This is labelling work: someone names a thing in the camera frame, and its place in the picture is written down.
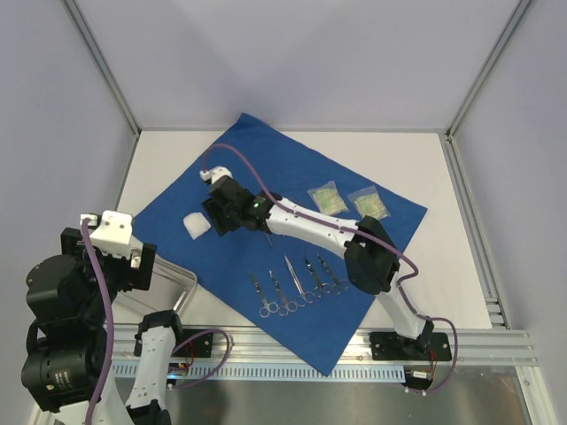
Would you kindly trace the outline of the white gauze pad large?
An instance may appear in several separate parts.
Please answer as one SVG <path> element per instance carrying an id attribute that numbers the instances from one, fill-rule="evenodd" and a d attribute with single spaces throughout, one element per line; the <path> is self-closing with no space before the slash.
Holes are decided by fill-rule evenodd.
<path id="1" fill-rule="evenodd" d="M 201 212 L 192 212 L 186 215 L 183 218 L 183 225 L 192 240 L 198 239 L 211 228 L 211 224 Z"/>

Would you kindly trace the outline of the steel pointed scissors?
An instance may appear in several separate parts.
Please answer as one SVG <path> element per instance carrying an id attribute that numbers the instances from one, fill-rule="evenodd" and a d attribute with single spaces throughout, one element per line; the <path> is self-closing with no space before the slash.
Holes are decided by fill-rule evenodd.
<path id="1" fill-rule="evenodd" d="M 291 264 L 291 261 L 289 260 L 289 258 L 287 256 L 284 256 L 284 261 L 286 263 L 286 266 L 288 268 L 288 271 L 291 275 L 291 278 L 296 286 L 296 289 L 298 290 L 298 296 L 296 297 L 296 303 L 298 304 L 298 306 L 303 307 L 307 305 L 307 298 L 306 298 L 306 294 L 305 291 L 303 290 L 301 283 L 299 281 L 299 278 Z"/>

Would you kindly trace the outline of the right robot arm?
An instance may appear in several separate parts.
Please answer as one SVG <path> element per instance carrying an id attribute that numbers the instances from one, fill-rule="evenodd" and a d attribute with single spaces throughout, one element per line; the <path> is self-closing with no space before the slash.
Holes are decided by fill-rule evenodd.
<path id="1" fill-rule="evenodd" d="M 254 195 L 225 168 L 201 171 L 209 186 L 204 207 L 219 235 L 238 228 L 289 236 L 329 251 L 346 263 L 347 278 L 373 295 L 392 320 L 400 350 L 411 359 L 431 348 L 434 325 L 410 305 L 401 287 L 400 262 L 409 262 L 395 248 L 380 222 L 370 216 L 345 220 L 314 212 L 263 190 Z"/>

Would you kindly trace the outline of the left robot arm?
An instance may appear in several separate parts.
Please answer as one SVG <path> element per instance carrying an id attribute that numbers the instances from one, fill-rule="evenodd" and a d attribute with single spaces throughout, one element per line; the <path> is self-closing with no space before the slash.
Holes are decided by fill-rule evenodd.
<path id="1" fill-rule="evenodd" d="M 87 229 L 65 228 L 61 253 L 27 275 L 27 332 L 21 382 L 39 408 L 63 424 L 168 424 L 165 403 L 171 355 L 186 342 L 172 310 L 147 314 L 138 325 L 134 386 L 121 400 L 111 370 L 112 303 L 119 292 L 148 290 L 156 247 L 120 243 L 117 255 Z"/>

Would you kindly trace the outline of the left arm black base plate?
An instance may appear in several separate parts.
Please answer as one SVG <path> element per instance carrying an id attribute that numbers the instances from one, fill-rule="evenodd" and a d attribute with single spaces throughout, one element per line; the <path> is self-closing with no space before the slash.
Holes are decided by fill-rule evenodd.
<path id="1" fill-rule="evenodd" d="M 137 332 L 135 334 L 135 348 L 134 355 L 137 357 L 141 356 L 142 353 L 142 333 Z M 199 336 L 192 340 L 190 343 L 186 344 L 183 348 L 176 350 L 173 354 L 173 358 L 194 358 L 194 359 L 209 359 L 212 355 L 213 348 L 213 335 L 206 334 Z"/>

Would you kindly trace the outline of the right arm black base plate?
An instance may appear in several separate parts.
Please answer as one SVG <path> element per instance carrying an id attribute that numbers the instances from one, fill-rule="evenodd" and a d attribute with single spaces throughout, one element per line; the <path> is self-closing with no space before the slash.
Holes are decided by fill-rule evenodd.
<path id="1" fill-rule="evenodd" d="M 375 331 L 369 334 L 371 356 L 376 361 L 450 361 L 453 352 L 445 333 L 433 333 L 413 340 L 395 332 Z"/>

